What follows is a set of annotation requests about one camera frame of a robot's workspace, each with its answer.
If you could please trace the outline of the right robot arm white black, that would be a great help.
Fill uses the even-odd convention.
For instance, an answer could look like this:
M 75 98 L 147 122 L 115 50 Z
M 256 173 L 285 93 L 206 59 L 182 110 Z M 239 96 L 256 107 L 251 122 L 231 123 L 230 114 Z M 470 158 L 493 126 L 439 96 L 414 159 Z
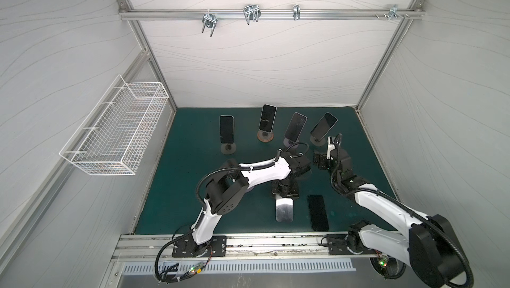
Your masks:
M 334 191 L 394 228 L 392 232 L 386 231 L 366 220 L 353 224 L 345 238 L 352 253 L 369 249 L 381 252 L 412 268 L 429 287 L 474 286 L 470 262 L 445 217 L 413 210 L 356 175 L 350 156 L 340 147 L 326 153 L 315 152 L 313 164 L 329 172 Z M 466 277 L 461 284 L 456 282 L 460 275 Z

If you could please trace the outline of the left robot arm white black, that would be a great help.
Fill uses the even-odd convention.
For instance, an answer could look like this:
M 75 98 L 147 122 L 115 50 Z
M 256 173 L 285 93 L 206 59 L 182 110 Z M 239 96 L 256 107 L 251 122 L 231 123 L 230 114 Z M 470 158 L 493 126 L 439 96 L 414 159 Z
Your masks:
M 271 183 L 275 196 L 298 198 L 297 179 L 310 169 L 308 157 L 283 151 L 278 151 L 275 158 L 259 163 L 240 164 L 234 159 L 228 160 L 221 168 L 204 176 L 196 186 L 195 196 L 202 210 L 191 227 L 194 243 L 209 242 L 221 217 L 234 210 L 248 190 L 260 184 Z

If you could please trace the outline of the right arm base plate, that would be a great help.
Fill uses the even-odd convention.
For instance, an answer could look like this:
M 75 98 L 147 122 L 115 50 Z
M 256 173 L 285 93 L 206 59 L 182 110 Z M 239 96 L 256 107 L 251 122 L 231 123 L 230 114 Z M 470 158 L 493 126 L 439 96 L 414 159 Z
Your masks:
M 350 232 L 346 234 L 326 234 L 322 237 L 320 245 L 327 248 L 328 254 L 333 256 L 380 256 L 380 253 L 377 253 L 374 249 L 364 246 L 357 234 Z

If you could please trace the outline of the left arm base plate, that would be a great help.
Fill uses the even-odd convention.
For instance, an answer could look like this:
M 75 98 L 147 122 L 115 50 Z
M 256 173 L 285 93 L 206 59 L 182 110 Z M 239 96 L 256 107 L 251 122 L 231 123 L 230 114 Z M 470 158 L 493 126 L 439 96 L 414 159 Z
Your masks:
M 227 237 L 213 236 L 204 244 L 196 244 L 193 236 L 187 235 L 177 240 L 173 245 L 172 257 L 199 258 L 224 257 L 226 255 Z

